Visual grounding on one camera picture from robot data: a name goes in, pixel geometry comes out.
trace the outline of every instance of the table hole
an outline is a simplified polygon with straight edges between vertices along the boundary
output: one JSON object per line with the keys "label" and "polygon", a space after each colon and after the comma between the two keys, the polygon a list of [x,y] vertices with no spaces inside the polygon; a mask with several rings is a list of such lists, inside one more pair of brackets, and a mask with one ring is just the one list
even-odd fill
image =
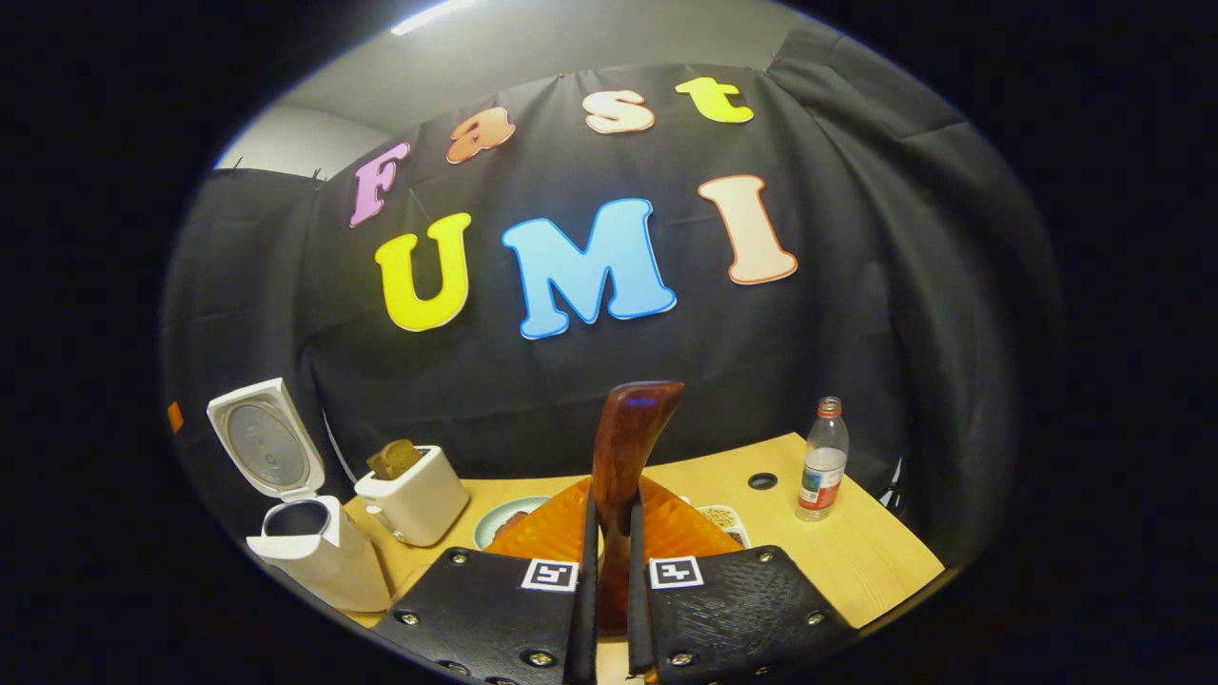
{"label": "table hole", "polygon": [[778,477],[772,473],[754,473],[749,477],[749,488],[754,490],[769,490],[778,484]]}

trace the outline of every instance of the open lid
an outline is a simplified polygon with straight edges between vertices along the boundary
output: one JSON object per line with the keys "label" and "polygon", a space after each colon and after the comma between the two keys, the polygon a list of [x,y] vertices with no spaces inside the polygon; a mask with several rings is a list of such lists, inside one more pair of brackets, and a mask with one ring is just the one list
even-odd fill
{"label": "open lid", "polygon": [[317,495],[325,469],[283,378],[216,397],[207,418],[233,463],[256,490],[285,502]]}

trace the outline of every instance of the bottle cap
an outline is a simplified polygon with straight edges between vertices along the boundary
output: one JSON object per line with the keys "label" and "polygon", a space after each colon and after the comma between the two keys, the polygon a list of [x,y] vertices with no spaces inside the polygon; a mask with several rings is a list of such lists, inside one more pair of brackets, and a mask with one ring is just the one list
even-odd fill
{"label": "bottle cap", "polygon": [[816,408],[816,416],[825,418],[842,416],[842,400],[837,397],[821,397],[821,406]]}

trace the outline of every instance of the wooden handle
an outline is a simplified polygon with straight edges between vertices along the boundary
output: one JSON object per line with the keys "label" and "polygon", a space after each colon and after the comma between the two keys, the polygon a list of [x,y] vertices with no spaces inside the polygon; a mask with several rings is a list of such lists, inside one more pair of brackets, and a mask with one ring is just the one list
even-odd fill
{"label": "wooden handle", "polygon": [[627,383],[609,392],[592,452],[592,497],[604,535],[600,575],[600,630],[626,628],[625,590],[630,578],[630,505],[652,449],[677,410],[685,384]]}

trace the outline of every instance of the pink letter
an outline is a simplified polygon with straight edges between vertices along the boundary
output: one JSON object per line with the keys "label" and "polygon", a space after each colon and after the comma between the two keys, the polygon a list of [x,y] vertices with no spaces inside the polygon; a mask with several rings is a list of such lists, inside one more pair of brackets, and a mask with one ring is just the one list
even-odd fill
{"label": "pink letter", "polygon": [[351,215],[351,228],[376,216],[376,212],[385,206],[385,201],[376,195],[376,191],[389,190],[393,185],[393,174],[397,171],[395,162],[404,158],[409,151],[409,145],[398,143],[389,152],[356,169],[356,213]]}
{"label": "pink letter", "polygon": [[795,256],[778,245],[761,204],[765,182],[755,176],[725,176],[698,186],[698,195],[719,207],[736,261],[727,278],[741,285],[778,280],[795,273]]}

